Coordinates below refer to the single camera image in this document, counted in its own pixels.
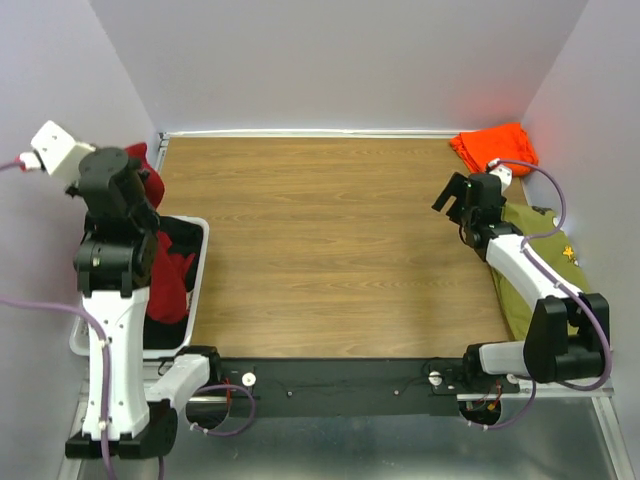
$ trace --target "green cloth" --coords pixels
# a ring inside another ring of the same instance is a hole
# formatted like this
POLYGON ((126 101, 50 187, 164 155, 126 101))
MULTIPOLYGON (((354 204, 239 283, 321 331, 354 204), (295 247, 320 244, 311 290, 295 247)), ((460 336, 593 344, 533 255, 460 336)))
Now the green cloth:
MULTIPOLYGON (((524 235, 552 230, 555 216, 555 212, 550 209, 511 203, 507 203, 502 212, 502 219, 516 225, 524 235)), ((565 249, 571 246, 564 232, 558 232, 548 238, 534 239, 531 241, 531 246, 565 280, 584 292, 589 291, 587 279, 580 267, 563 254, 565 249)), ((491 269, 491 273, 509 328, 516 340, 524 340, 529 330, 532 312, 518 291, 501 273, 494 269, 491 269)), ((569 332, 575 333, 576 329, 569 327, 569 332)))

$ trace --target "orange cloth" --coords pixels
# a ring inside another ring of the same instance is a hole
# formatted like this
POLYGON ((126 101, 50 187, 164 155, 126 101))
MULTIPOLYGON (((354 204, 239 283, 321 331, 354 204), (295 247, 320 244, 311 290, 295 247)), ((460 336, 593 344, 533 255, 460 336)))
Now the orange cloth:
MULTIPOLYGON (((529 142, 527 132, 519 123, 506 123, 486 130, 461 133, 451 139, 451 146, 469 170, 475 173, 484 172, 487 163, 494 158, 538 164, 538 156, 529 142)), ((520 165, 507 166, 516 177, 522 177, 531 171, 520 165)))

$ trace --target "white wall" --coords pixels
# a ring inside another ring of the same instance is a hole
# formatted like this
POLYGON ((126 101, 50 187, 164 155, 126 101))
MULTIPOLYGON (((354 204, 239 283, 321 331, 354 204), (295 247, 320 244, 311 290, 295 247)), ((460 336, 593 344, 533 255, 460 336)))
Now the white wall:
MULTIPOLYGON (((540 164, 563 185, 567 231, 611 305, 615 404, 640 474, 640 3, 590 0, 525 116, 540 164)), ((543 178, 534 203, 558 205, 543 178)))
MULTIPOLYGON (((47 119, 97 144, 154 131, 86 0, 0 3, 0 163, 29 148, 47 119)), ((81 200, 44 175, 0 173, 0 292, 78 303, 74 251, 81 200)), ((0 307, 0 476, 57 477, 85 362, 71 319, 0 307)))
POLYGON ((586 0, 91 0, 156 125, 520 120, 586 0))

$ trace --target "white basket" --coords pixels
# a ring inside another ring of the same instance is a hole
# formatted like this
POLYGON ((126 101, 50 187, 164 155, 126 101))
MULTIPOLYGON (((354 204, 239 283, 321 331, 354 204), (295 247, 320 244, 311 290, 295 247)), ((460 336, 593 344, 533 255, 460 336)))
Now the white basket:
MULTIPOLYGON (((187 319, 187 330, 184 333, 182 343, 169 350, 144 350, 142 358, 144 360, 157 360, 159 358, 173 357, 181 348, 191 343, 193 326, 196 323, 196 311, 198 310, 198 299, 200 298, 200 288, 202 287, 202 277, 204 276, 204 264, 207 258, 207 245, 209 244, 209 224, 206 220, 198 217, 183 217, 175 215, 174 218, 185 222, 193 223, 202 228, 202 249, 198 260, 198 271, 196 272, 196 283, 193 291, 187 294, 187 305, 189 306, 189 318, 187 319)), ((89 356, 89 327, 80 317, 76 318, 69 338, 69 347, 76 355, 89 356)))

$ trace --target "wooden tabletop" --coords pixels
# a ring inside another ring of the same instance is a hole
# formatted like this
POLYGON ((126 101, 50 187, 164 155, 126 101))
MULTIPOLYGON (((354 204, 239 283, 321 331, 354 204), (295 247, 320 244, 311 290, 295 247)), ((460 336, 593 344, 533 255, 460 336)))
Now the wooden tabletop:
MULTIPOLYGON (((447 140, 171 139, 160 212, 211 227, 192 343, 413 357, 507 340, 487 265, 430 208, 455 171, 447 140)), ((519 180, 507 196, 525 201, 519 180)))

